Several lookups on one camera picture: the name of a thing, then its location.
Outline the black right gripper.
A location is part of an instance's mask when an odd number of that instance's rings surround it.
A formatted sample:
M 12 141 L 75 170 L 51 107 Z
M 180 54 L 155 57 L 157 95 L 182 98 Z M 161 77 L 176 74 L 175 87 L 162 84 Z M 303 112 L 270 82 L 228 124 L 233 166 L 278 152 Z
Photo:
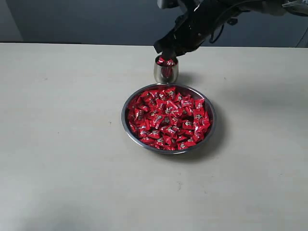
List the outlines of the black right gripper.
M 154 43 L 164 59 L 174 59 L 198 49 L 219 26 L 241 13 L 246 0 L 181 0 L 183 15 L 166 36 Z

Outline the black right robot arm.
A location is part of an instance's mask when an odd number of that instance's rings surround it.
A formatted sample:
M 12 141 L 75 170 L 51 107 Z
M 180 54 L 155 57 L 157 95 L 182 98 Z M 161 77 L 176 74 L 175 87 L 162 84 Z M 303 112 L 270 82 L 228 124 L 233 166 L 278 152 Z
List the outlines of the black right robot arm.
M 273 16 L 290 13 L 308 15 L 306 0 L 159 0 L 160 9 L 183 8 L 174 27 L 154 43 L 154 49 L 165 58 L 174 58 L 193 52 L 209 39 L 213 44 L 219 38 L 215 30 L 233 21 L 242 13 L 259 12 Z

